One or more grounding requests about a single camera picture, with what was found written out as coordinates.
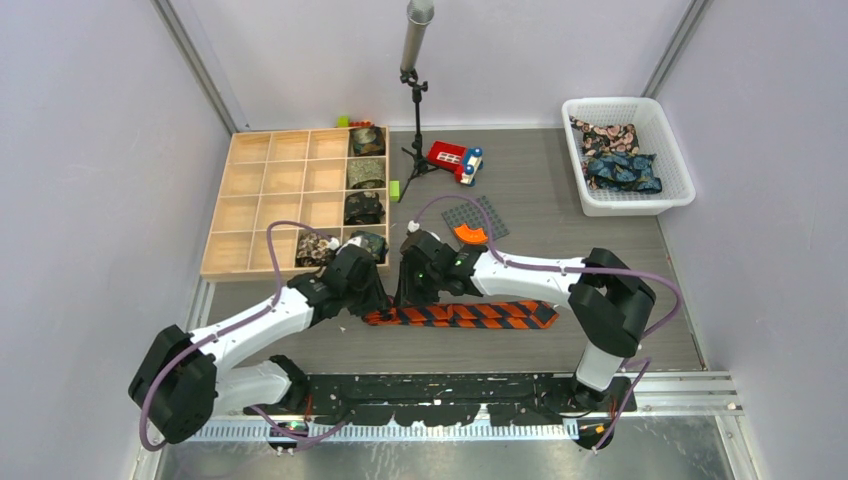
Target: green toy piece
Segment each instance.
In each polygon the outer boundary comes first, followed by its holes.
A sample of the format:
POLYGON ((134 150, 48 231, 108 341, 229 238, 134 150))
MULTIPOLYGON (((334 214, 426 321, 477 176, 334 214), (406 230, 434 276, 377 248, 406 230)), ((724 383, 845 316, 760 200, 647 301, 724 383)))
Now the green toy piece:
POLYGON ((397 180, 389 182, 389 199, 395 203, 400 200, 400 182, 397 180))

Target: gray lego baseplate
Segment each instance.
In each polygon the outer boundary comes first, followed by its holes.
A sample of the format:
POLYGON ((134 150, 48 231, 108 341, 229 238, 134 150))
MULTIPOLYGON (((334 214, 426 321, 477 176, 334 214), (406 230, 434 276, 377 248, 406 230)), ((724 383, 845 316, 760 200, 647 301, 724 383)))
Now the gray lego baseplate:
POLYGON ((506 228, 506 225, 504 225, 501 216, 498 215, 498 212, 495 211, 495 207, 493 207, 491 202, 489 202, 489 199, 486 198, 485 195, 483 195, 482 197, 476 200, 477 203, 479 203, 480 206, 483 207, 483 210, 486 211, 486 214, 489 215, 489 220, 492 222, 492 228, 495 229, 494 236, 492 236, 492 234, 486 228, 486 222, 483 221, 483 216, 480 215, 480 211, 477 210, 477 207, 467 202, 463 203, 462 205, 459 205, 458 207, 454 207, 442 212, 442 218, 444 218, 445 222, 447 222, 448 227, 450 227, 451 229, 451 232, 453 232, 454 228, 459 227, 463 223, 466 223, 468 224, 468 228, 472 230, 482 228, 483 231, 486 232, 486 236, 494 240, 508 235, 509 230, 506 228))

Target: wooden organizer tray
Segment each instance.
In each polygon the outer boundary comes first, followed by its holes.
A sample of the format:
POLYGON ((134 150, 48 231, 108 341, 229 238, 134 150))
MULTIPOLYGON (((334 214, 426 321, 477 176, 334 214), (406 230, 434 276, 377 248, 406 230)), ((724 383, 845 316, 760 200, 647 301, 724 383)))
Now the wooden organizer tray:
MULTIPOLYGON (((348 128, 233 135, 215 204, 200 274, 209 281, 274 278, 266 237, 276 220, 295 220, 344 243, 356 230, 389 242, 389 130, 383 129, 386 156, 354 157, 348 128), (347 166, 359 158, 381 159, 386 187, 379 193, 386 215, 379 225, 343 225, 344 200, 351 193, 347 166)), ((286 225, 272 233, 280 270, 287 277, 316 270, 295 267, 297 241, 304 230, 286 225)), ((389 259, 378 266, 388 271, 389 259)))

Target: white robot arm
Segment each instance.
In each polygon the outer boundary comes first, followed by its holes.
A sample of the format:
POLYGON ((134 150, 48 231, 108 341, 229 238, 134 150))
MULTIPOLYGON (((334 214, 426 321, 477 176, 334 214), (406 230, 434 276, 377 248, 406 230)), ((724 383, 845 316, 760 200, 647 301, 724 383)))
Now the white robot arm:
POLYGON ((403 259, 393 302, 386 296, 373 257, 353 239, 337 251, 329 266, 292 278, 277 303, 272 297, 188 334, 176 326, 166 328, 133 379, 130 397, 141 406, 162 368, 194 339, 212 334, 216 340, 188 355, 154 392, 150 419, 169 443, 187 439, 212 415, 255 404, 294 409, 309 387, 304 373, 288 358, 275 356, 256 366, 235 367, 271 343, 336 316, 342 308, 364 316, 388 312, 393 306, 429 305, 438 303, 444 290, 454 295, 514 295, 571 308, 589 336, 573 377, 573 399, 591 410, 603 399, 623 360, 635 354, 654 304, 653 291, 639 279, 564 270, 627 268, 606 250, 594 249, 586 258, 565 260, 505 254, 499 260, 486 247, 465 246, 456 251, 432 233, 417 230, 408 234, 400 251, 403 259), (503 259, 544 268, 516 268, 503 259), (233 330, 269 306, 265 315, 233 330))

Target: red toy car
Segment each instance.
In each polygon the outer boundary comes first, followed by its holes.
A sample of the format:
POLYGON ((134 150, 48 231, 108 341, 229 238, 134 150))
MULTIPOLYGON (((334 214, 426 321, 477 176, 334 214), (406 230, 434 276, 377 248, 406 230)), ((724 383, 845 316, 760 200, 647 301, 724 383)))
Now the red toy car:
POLYGON ((465 148, 445 142, 435 142, 427 152, 427 161, 443 170, 453 172, 457 183, 473 187, 474 176, 483 169, 483 149, 465 148))

